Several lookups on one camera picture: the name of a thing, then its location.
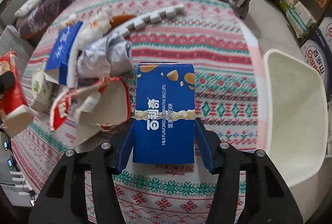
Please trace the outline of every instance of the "green diamond pattern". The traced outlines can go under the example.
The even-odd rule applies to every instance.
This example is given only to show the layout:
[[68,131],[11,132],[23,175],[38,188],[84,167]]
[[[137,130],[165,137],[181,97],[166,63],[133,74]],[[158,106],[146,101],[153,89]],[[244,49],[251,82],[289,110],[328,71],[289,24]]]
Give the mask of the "green diamond pattern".
[[226,109],[224,107],[224,104],[220,103],[217,108],[217,112],[218,112],[219,116],[222,117],[224,115],[225,111],[226,111]]
[[245,112],[246,112],[246,114],[247,114],[248,117],[251,117],[251,115],[252,115],[252,107],[251,107],[250,104],[248,104]]
[[232,113],[233,113],[234,118],[236,118],[238,116],[239,112],[240,112],[240,109],[239,109],[238,105],[234,104],[233,108],[232,108]]
[[210,110],[211,110],[211,108],[209,106],[209,103],[206,101],[202,107],[204,116],[207,116]]

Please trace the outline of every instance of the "tablecloth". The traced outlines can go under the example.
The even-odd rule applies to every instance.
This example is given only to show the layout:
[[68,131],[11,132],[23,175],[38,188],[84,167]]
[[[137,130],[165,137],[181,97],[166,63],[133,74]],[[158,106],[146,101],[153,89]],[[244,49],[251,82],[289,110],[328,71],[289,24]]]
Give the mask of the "tablecloth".
[[[239,150],[254,151],[266,133],[264,69],[257,41],[248,43],[248,29],[230,5],[218,0],[76,0],[47,29],[24,72],[22,85],[32,100],[32,73],[47,59],[59,23],[75,12],[84,21],[105,5],[113,15],[140,14],[168,5],[185,4],[185,12],[160,24],[133,31],[133,70],[124,76],[135,109],[136,67],[142,61],[181,61],[195,67],[195,111],[208,130]],[[12,141],[14,156],[30,184],[40,191],[48,175],[79,133],[69,118],[57,131],[49,130],[49,114],[35,113],[34,122]],[[89,173],[86,174],[89,219],[96,222]],[[195,145],[195,163],[137,164],[114,176],[127,223],[203,223],[211,207],[217,176],[204,168]],[[245,202],[245,173],[241,172],[237,215]]]

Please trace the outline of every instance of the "tiled floor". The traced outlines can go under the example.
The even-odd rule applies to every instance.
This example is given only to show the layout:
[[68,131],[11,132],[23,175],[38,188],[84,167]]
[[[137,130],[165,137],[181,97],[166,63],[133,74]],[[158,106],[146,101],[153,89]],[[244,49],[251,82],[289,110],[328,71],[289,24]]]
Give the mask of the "tiled floor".
[[257,37],[262,55],[269,49],[279,49],[303,60],[293,29],[273,3],[267,0],[251,0],[244,22]]
[[[293,29],[273,3],[267,0],[251,0],[244,22],[257,37],[262,55],[273,48],[303,61]],[[304,222],[315,213],[331,187],[332,158],[325,159],[316,175],[290,188]]]

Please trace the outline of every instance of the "almond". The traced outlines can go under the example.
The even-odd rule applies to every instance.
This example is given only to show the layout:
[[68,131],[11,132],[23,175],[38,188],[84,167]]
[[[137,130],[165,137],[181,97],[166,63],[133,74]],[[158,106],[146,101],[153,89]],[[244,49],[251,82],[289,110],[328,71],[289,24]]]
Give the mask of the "almond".
[[157,66],[158,65],[142,65],[139,68],[141,69],[141,71],[143,73],[147,73],[147,72],[154,70]]
[[185,75],[185,81],[189,84],[195,84],[195,74],[194,73],[187,73]]
[[177,81],[179,78],[179,74],[178,74],[177,70],[172,70],[166,76],[172,81]]

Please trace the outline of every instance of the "trash can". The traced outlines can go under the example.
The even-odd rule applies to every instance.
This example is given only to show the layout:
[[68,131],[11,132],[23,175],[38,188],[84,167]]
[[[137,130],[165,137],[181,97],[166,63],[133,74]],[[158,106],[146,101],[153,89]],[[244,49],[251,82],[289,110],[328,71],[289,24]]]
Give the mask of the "trash can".
[[326,152],[325,89],[315,69],[279,50],[264,56],[268,90],[265,151],[288,187],[320,169]]

